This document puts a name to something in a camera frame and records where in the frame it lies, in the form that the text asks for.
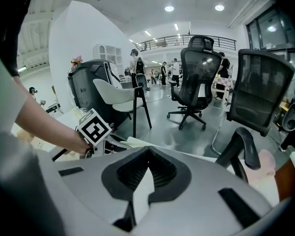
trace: white shirt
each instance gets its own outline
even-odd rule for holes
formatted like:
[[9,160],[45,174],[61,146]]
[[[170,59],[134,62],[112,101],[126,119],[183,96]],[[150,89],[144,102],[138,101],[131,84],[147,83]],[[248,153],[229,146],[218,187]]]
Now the white shirt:
[[179,75],[179,64],[177,62],[173,66],[173,75]]

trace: chair seat cushion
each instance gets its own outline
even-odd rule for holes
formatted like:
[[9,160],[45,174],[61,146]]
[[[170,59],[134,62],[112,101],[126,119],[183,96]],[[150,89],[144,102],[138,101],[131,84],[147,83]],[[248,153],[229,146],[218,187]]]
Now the chair seat cushion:
[[[143,106],[143,101],[141,98],[137,98],[137,108]],[[119,103],[119,104],[114,104],[113,109],[119,111],[119,112],[130,112],[133,110],[133,100]]]

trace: mesh backrest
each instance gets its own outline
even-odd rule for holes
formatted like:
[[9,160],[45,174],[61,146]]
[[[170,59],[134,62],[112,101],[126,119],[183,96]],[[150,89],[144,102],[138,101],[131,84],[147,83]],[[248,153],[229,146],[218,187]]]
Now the mesh backrest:
[[258,50],[240,50],[231,119],[257,131],[268,127],[294,73],[280,57]]
[[[179,92],[180,99],[191,105],[197,87],[205,85],[206,98],[211,101],[211,85],[221,63],[221,56],[216,52],[203,52],[203,49],[185,48],[181,51],[182,86]],[[204,99],[198,98],[197,105],[203,105]]]
[[190,39],[188,47],[202,48],[213,51],[213,44],[214,40],[212,38],[203,35],[195,35]]

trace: railing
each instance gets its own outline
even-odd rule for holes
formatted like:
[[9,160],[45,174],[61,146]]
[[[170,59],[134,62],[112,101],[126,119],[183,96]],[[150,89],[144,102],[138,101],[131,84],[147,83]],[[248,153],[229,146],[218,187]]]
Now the railing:
[[[156,40],[148,40],[136,45],[138,50],[144,52],[146,50],[157,49],[161,47],[167,46],[181,46],[181,45],[188,45],[189,40],[194,35],[180,35],[180,36],[168,36],[168,37],[160,37]],[[236,50],[236,40],[225,38],[225,37],[218,37],[218,36],[208,36],[214,40],[214,47],[220,47],[230,50]]]

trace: gray floor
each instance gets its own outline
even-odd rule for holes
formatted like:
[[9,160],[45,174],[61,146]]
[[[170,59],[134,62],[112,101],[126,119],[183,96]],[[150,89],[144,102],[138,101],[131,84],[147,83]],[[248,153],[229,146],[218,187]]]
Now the gray floor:
[[[205,131],[202,130],[202,124],[192,117],[188,117],[183,129],[179,130],[178,125],[182,121],[183,115],[171,115],[169,119],[166,118],[168,112],[177,111],[177,107],[180,106],[177,101],[172,101],[168,95],[170,95],[169,86],[153,85],[151,90],[146,92],[152,129],[149,129],[144,108],[139,108],[137,110],[137,138],[190,154],[217,157],[211,150],[210,145],[221,119],[224,119],[221,116],[221,101],[213,99],[210,105],[203,110],[202,119],[206,122]],[[243,125],[237,122],[224,120],[214,142],[214,147],[218,151],[223,151],[236,128],[241,126]],[[288,160],[288,153],[282,153],[278,149],[278,143],[284,140],[284,136],[279,134],[274,124],[272,124],[271,130],[266,137],[262,137],[254,130],[248,130],[251,131],[254,137],[258,151],[266,149],[273,154],[276,170]],[[124,139],[132,136],[132,121],[126,119],[115,133]]]

